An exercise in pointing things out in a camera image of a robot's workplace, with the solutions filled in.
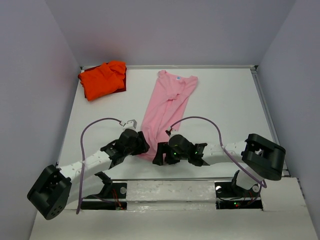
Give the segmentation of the pink t shirt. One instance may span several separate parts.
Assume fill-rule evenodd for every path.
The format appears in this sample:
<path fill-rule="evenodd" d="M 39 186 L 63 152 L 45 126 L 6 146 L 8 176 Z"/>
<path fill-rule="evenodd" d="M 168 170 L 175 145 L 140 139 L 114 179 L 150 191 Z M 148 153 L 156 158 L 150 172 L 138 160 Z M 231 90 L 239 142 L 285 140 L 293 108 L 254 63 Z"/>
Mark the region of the pink t shirt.
<path fill-rule="evenodd" d="M 166 130 L 173 123 L 182 119 L 189 97 L 197 84 L 196 76 L 182 77 L 166 70 L 158 72 L 140 127 L 149 145 L 149 150 L 140 154 L 140 158 L 152 161 L 156 155 L 158 143 L 169 140 Z"/>

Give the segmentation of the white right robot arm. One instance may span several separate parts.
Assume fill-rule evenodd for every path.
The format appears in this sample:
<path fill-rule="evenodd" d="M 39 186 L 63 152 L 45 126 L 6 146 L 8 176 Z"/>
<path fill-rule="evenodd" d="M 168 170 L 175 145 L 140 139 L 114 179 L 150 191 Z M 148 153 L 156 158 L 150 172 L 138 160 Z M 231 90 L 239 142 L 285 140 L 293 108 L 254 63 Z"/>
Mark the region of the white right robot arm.
<path fill-rule="evenodd" d="M 152 163 L 163 166 L 187 161 L 196 167 L 232 162 L 238 170 L 233 175 L 230 190 L 242 196 L 257 186 L 266 187 L 266 180 L 280 181 L 286 150 L 251 133 L 246 140 L 224 144 L 192 143 L 181 134 L 173 134 L 167 142 L 160 142 Z"/>

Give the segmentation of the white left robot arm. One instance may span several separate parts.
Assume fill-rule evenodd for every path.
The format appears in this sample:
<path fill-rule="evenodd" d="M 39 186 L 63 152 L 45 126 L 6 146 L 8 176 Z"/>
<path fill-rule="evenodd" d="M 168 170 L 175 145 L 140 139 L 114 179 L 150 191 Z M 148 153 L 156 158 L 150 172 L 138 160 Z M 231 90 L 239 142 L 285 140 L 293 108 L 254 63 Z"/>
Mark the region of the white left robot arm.
<path fill-rule="evenodd" d="M 27 199 L 46 219 L 57 217 L 71 203 L 72 196 L 82 200 L 84 181 L 97 176 L 101 180 L 93 186 L 97 196 L 104 198 L 110 194 L 111 185 L 103 173 L 123 163 L 126 157 L 148 152 L 150 146 L 142 131 L 125 129 L 118 139 L 101 147 L 89 157 L 70 165 L 56 167 L 49 165 L 43 169 L 27 194 Z"/>

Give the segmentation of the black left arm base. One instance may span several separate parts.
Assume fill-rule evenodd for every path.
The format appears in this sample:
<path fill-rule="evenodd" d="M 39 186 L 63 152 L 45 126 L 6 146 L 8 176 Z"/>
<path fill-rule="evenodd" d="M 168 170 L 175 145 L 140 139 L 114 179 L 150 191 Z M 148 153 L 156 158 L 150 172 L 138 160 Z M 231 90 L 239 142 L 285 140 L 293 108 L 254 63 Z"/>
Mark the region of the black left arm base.
<path fill-rule="evenodd" d="M 127 183 L 113 182 L 105 185 L 100 193 L 82 199 L 81 210 L 122 211 L 127 209 Z"/>

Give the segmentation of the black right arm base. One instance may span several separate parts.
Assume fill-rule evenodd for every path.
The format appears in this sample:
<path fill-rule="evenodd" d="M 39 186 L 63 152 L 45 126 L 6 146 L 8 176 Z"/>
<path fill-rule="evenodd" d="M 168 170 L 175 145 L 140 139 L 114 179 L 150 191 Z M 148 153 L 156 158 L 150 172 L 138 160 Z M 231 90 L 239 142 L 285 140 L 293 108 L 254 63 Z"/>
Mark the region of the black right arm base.
<path fill-rule="evenodd" d="M 217 210 L 263 209 L 260 197 L 260 186 L 255 184 L 251 189 L 243 189 L 229 181 L 214 183 Z"/>

